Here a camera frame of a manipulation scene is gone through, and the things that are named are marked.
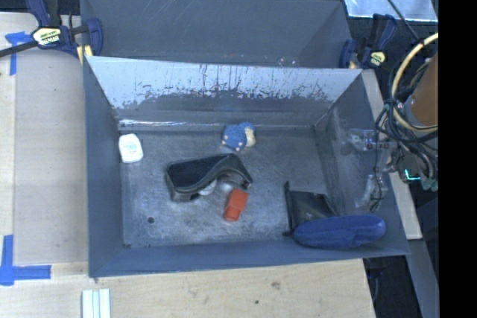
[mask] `black plastic piece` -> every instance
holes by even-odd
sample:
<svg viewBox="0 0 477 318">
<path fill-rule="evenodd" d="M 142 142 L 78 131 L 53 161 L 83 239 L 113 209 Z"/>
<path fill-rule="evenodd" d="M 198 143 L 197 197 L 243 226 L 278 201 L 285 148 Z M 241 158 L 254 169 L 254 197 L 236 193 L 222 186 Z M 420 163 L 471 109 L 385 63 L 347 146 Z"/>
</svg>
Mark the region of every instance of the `black plastic piece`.
<svg viewBox="0 0 477 318">
<path fill-rule="evenodd" d="M 166 182 L 171 192 L 171 199 L 173 201 L 193 200 L 198 197 L 201 189 L 228 172 L 240 176 L 241 182 L 238 186 L 243 189 L 247 189 L 252 183 L 252 177 L 235 154 L 171 163 L 166 168 Z"/>
</svg>

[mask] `black object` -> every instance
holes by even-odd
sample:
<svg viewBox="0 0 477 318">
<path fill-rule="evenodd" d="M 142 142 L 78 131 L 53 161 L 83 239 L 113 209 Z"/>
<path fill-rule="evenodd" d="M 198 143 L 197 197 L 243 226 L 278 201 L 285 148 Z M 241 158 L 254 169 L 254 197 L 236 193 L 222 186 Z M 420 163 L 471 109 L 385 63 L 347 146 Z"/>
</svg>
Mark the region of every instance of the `black object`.
<svg viewBox="0 0 477 318">
<path fill-rule="evenodd" d="M 71 18 L 69 28 L 62 25 L 58 13 L 58 0 L 25 0 L 28 12 L 35 16 L 38 28 L 31 33 L 33 41 L 15 45 L 0 51 L 0 57 L 15 54 L 30 48 L 55 49 L 78 58 L 78 44 L 75 35 L 89 32 L 89 45 L 94 55 L 99 55 L 103 46 L 103 32 L 99 19 L 87 19 L 86 25 L 73 28 Z"/>
<path fill-rule="evenodd" d="M 383 219 L 373 214 L 337 216 L 326 195 L 290 191 L 285 184 L 290 230 L 300 245 L 321 249 L 352 249 L 371 243 L 386 231 Z"/>
<path fill-rule="evenodd" d="M 214 180 L 226 175 L 238 175 L 237 186 L 250 187 L 252 177 L 235 154 L 210 156 L 185 162 L 171 163 L 166 168 L 166 182 L 173 201 L 189 201 L 199 196 L 199 191 Z"/>
<path fill-rule="evenodd" d="M 323 194 L 313 194 L 305 191 L 290 191 L 289 182 L 285 183 L 286 208 L 290 231 L 284 235 L 291 235 L 297 226 L 305 221 L 336 216 L 329 205 L 329 199 Z"/>
</svg>

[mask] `red object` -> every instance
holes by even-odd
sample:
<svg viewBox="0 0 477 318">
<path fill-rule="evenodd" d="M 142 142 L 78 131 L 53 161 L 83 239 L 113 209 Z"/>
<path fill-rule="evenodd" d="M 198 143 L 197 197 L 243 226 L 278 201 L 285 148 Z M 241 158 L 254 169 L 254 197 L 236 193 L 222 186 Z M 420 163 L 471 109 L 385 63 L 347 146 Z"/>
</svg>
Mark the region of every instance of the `red object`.
<svg viewBox="0 0 477 318">
<path fill-rule="evenodd" d="M 240 213 L 245 209 L 247 198 L 247 192 L 234 188 L 230 192 L 229 200 L 225 206 L 224 219 L 227 221 L 237 221 Z"/>
</svg>

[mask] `blue clamp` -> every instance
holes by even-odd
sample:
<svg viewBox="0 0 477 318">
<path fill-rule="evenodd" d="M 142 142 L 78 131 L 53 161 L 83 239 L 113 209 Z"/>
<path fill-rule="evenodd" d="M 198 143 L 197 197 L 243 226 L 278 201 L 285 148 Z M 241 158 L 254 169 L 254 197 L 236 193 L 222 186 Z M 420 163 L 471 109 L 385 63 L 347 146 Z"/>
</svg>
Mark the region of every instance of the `blue clamp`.
<svg viewBox="0 0 477 318">
<path fill-rule="evenodd" d="M 51 265 L 34 265 L 27 267 L 13 266 L 13 235 L 3 237 L 1 251 L 0 285 L 12 286 L 15 281 L 26 279 L 50 279 Z"/>
<path fill-rule="evenodd" d="M 351 69 L 378 68 L 386 60 L 385 47 L 392 40 L 397 21 L 391 15 L 373 14 L 373 27 L 369 39 L 363 38 L 358 45 L 348 39 L 341 49 L 339 67 Z"/>
<path fill-rule="evenodd" d="M 41 49 L 55 49 L 58 51 L 71 54 L 73 57 L 78 58 L 78 44 L 75 42 L 75 34 L 89 32 L 89 45 L 91 46 L 94 55 L 98 56 L 103 48 L 103 31 L 101 23 L 97 18 L 91 18 L 86 21 L 86 27 L 67 28 L 61 25 L 61 18 L 58 13 L 58 0 L 25 0 L 28 12 L 35 16 L 38 21 L 38 29 L 36 29 L 32 36 L 35 36 L 35 32 L 42 28 L 51 27 L 58 29 L 58 37 L 54 42 L 42 42 L 39 41 L 37 47 Z"/>
<path fill-rule="evenodd" d="M 22 44 L 24 42 L 33 41 L 31 35 L 26 34 L 25 32 L 15 32 L 13 34 L 6 34 L 5 39 L 12 45 Z M 16 54 L 12 54 L 10 58 L 10 76 L 13 76 L 16 73 Z"/>
</svg>

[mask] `gray bin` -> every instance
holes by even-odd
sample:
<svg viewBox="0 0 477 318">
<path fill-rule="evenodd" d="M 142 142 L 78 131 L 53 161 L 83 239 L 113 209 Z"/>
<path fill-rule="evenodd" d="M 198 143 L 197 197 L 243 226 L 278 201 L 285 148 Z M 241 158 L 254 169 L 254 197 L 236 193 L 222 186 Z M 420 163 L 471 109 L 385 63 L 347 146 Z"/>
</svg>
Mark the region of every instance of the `gray bin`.
<svg viewBox="0 0 477 318">
<path fill-rule="evenodd" d="M 207 0 L 201 1 L 204 9 L 211 10 Z M 255 1 L 278 4 L 283 0 L 233 0 L 232 4 L 235 7 L 241 1 L 251 1 L 252 13 Z M 156 0 L 114 0 L 113 8 L 107 10 L 106 0 L 83 0 L 83 5 L 87 3 L 83 17 L 95 16 L 105 24 L 104 56 L 86 57 L 83 64 L 91 277 L 408 253 L 392 189 L 376 212 L 386 223 L 386 233 L 371 244 L 315 249 L 283 235 L 288 230 L 283 191 L 287 181 L 293 190 L 325 194 L 339 214 L 367 213 L 365 207 L 357 207 L 357 201 L 364 193 L 367 175 L 373 173 L 375 153 L 344 155 L 341 144 L 349 129 L 373 128 L 374 98 L 369 94 L 379 92 L 373 71 L 326 68 L 320 58 L 336 55 L 334 48 L 326 46 L 323 55 L 315 52 L 318 56 L 308 66 L 303 62 L 280 65 L 265 57 L 300 57 L 299 50 L 309 47 L 309 40 L 290 42 L 281 51 L 283 45 L 274 45 L 270 39 L 267 46 L 277 52 L 263 54 L 257 36 L 244 38 L 250 45 L 243 45 L 243 56 L 235 56 L 234 61 L 226 55 L 230 52 L 227 46 L 221 53 L 226 60 L 220 63 L 221 45 L 201 43 L 208 49 L 194 58 L 198 45 L 192 41 L 193 48 L 182 50 L 181 42 L 170 38 L 174 49 L 164 51 L 165 46 L 155 45 L 148 34 L 149 53 L 140 57 L 140 49 L 119 44 L 125 41 L 122 35 L 111 34 L 125 25 L 129 34 L 139 33 L 140 24 L 133 27 L 111 16 L 119 15 L 130 2 L 141 3 L 134 9 L 148 13 L 149 19 L 176 4 L 176 0 L 169 0 L 168 6 Z M 312 0 L 296 0 L 294 7 L 297 4 L 303 6 L 296 9 L 303 15 L 316 6 Z M 341 20 L 339 13 L 332 14 Z M 326 19 L 323 14 L 309 19 L 314 17 Z M 165 12 L 162 20 L 167 18 Z M 220 18 L 213 23 L 218 28 L 217 23 Z M 334 28 L 344 28 L 341 33 L 346 36 L 347 28 L 337 23 Z M 170 36 L 177 37 L 179 31 L 173 24 L 169 28 Z M 311 38 L 325 34 L 312 33 L 311 25 L 303 27 L 304 31 Z M 236 36 L 240 39 L 248 32 L 242 29 Z M 205 57 L 211 61 L 200 60 Z M 234 223 L 223 219 L 227 195 L 218 191 L 187 203 L 172 201 L 165 182 L 167 164 L 232 152 L 221 144 L 221 133 L 226 125 L 243 121 L 256 127 L 256 145 L 236 153 L 253 178 L 240 218 Z M 118 141 L 125 133 L 139 137 L 144 151 L 141 161 L 121 162 Z"/>
</svg>

